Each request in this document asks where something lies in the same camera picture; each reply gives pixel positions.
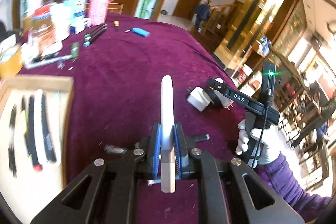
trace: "white glove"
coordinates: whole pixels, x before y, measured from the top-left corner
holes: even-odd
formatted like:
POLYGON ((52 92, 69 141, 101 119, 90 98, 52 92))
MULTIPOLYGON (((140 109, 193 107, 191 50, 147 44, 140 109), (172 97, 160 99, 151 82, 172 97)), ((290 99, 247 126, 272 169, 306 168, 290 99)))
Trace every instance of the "white glove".
MULTIPOLYGON (((238 139, 238 146, 236 148, 236 154, 241 155, 241 153, 246 152, 249 142, 249 135, 245 131, 245 119, 242 120, 238 124, 238 128, 240 129, 239 132, 239 139, 238 139)), ((279 155, 280 150, 277 145, 277 132, 274 126, 270 126, 269 129, 264 129, 264 133, 262 135, 261 143, 264 144, 264 148, 261 152, 260 158, 258 160, 258 164, 265 165, 275 161, 279 155)), ((254 128, 251 130, 251 136, 256 141, 259 141, 261 135, 261 129, 254 128)))

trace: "red cap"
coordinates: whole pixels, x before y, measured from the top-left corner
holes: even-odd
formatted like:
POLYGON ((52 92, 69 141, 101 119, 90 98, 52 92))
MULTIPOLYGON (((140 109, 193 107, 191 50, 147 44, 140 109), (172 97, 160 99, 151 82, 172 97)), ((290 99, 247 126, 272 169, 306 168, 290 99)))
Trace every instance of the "red cap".
POLYGON ((40 15, 44 15, 44 14, 48 14, 50 13, 50 5, 44 5, 40 8, 37 8, 34 12, 35 16, 40 16, 40 15))
POLYGON ((34 170, 41 172, 42 171, 42 165, 40 165, 40 164, 34 165, 34 170))

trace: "white power adapter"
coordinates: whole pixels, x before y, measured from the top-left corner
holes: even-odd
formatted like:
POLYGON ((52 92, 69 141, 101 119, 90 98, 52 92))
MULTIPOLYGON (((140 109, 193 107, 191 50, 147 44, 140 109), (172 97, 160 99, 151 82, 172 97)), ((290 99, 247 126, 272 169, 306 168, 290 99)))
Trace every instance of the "white power adapter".
MULTIPOLYGON (((222 84, 224 83, 221 78, 216 78, 215 80, 222 84)), ((218 97, 223 107, 232 104, 232 100, 223 96, 218 90, 213 90, 213 92, 218 97)), ((187 101, 199 111, 203 111, 212 102, 210 96, 199 86, 190 92, 187 101)))

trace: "purple tablecloth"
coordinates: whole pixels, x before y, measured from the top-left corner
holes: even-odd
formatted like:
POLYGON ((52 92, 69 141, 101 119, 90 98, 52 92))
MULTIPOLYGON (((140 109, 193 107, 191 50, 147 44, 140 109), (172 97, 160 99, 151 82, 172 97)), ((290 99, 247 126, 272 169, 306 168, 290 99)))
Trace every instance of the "purple tablecloth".
MULTIPOLYGON (((231 79, 212 57, 185 30, 160 22, 109 13, 109 29, 90 47, 83 47, 83 33, 63 42, 61 55, 69 54, 71 44, 80 43, 79 59, 25 70, 24 74, 61 75, 74 78, 75 97, 67 139, 67 180, 75 178, 97 158, 108 160, 106 144, 132 149, 143 136, 150 135, 154 122, 160 122, 161 79, 171 75, 174 92, 174 120, 181 122, 185 135, 210 134, 199 143, 215 157, 229 160, 238 140, 238 122, 244 109, 199 112, 186 101, 187 88, 205 87, 207 78, 231 79), (118 32, 113 21, 118 20, 118 32), (147 38, 127 29, 140 27, 147 38)), ((138 223, 197 223, 197 182, 177 181, 176 192, 164 194, 161 185, 140 182, 138 223)))

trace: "metal bolt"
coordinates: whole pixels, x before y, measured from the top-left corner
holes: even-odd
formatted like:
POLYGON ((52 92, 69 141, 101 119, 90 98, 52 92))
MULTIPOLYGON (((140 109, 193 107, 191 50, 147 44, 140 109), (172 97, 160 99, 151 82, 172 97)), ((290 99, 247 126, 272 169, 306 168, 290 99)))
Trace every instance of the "metal bolt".
POLYGON ((240 159, 240 158, 233 158, 232 160, 231 160, 231 163, 233 164, 233 165, 241 165, 241 163, 242 163, 242 160, 240 159))
POLYGON ((96 160, 94 161, 94 164, 95 164, 96 166, 101 166, 101 165, 104 164, 104 160, 103 160, 103 159, 96 159, 96 160))
POLYGON ((198 156, 198 155, 200 155, 200 154, 202 153, 202 150, 199 149, 199 148, 193 148, 193 149, 191 150, 191 153, 192 153, 193 155, 195 155, 195 156, 198 156))
POLYGON ((143 149, 137 148, 137 149, 134 149, 133 154, 136 156, 141 156, 143 152, 144 152, 143 149))

